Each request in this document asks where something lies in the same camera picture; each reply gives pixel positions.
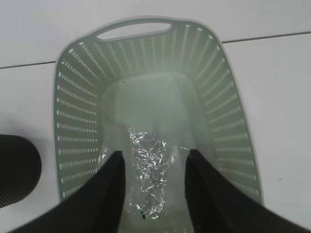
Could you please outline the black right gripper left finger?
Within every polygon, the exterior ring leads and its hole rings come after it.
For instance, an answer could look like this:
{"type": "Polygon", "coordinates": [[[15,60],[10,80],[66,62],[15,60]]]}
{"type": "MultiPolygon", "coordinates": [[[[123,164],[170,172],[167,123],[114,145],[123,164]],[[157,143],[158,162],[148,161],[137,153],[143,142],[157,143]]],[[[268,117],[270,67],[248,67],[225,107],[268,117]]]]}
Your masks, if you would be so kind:
{"type": "Polygon", "coordinates": [[[115,151],[74,194],[16,233],[116,233],[125,199],[125,161],[115,151]]]}

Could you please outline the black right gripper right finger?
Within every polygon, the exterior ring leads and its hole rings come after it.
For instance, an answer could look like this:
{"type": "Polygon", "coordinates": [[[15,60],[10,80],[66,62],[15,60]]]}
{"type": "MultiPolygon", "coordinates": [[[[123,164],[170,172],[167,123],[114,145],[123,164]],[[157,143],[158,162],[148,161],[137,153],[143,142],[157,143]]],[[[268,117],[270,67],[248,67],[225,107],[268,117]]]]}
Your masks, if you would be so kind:
{"type": "Polygon", "coordinates": [[[307,233],[232,185],[197,150],[186,160],[185,197],[196,233],[307,233]]]}

